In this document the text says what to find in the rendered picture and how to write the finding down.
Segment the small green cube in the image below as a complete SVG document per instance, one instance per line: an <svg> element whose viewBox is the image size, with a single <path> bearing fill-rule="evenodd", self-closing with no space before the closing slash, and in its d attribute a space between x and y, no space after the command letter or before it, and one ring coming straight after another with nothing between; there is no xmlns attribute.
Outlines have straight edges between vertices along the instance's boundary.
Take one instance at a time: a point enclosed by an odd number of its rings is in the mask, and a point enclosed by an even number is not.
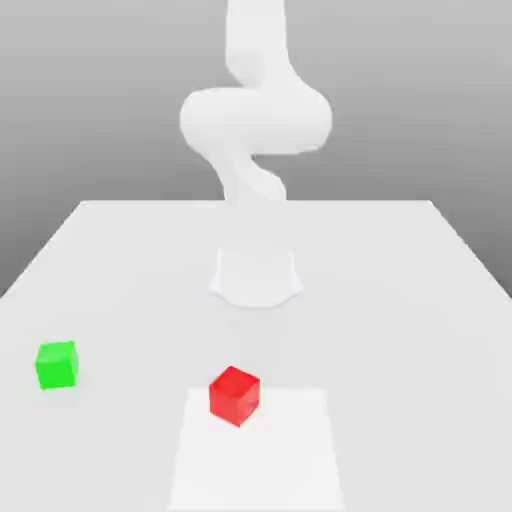
<svg viewBox="0 0 512 512"><path fill-rule="evenodd" d="M35 360L35 369L42 390L74 387L79 373L75 341L41 344Z"/></svg>

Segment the small red cube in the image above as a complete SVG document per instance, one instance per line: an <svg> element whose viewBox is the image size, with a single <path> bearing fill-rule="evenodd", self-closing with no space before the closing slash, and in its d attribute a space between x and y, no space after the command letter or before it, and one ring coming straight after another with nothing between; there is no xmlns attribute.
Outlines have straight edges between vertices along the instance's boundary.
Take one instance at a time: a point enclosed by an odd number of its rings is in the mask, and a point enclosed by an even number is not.
<svg viewBox="0 0 512 512"><path fill-rule="evenodd" d="M228 366L210 385L210 412L240 427L258 408L261 381L258 377Z"/></svg>

